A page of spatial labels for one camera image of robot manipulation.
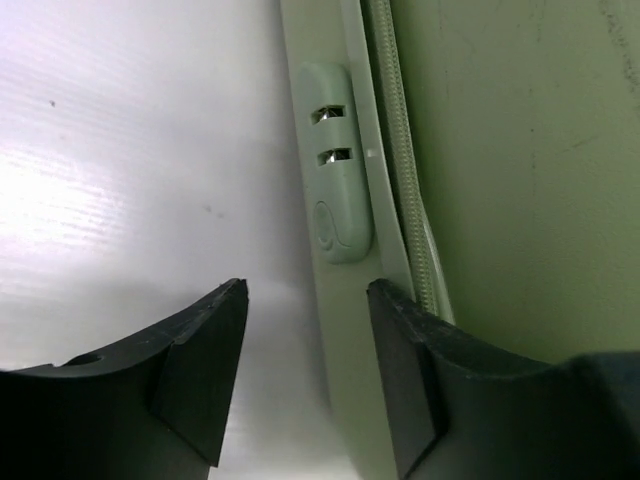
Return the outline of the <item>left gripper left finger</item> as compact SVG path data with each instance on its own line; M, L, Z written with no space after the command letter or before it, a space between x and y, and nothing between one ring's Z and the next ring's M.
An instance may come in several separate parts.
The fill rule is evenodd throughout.
M1 375L5 479L205 479L219 465L249 306L231 279L55 366Z

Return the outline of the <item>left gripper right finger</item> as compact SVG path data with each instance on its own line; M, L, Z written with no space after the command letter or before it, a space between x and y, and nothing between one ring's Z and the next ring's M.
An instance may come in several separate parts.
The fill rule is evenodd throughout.
M559 364L486 343L384 279L367 289L402 479L635 479L639 355Z

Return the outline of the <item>green hard-shell suitcase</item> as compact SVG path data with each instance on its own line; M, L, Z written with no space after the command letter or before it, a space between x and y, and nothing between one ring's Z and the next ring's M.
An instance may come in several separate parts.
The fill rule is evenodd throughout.
M547 364L639 355L635 1L280 5L333 415L399 477L367 289Z

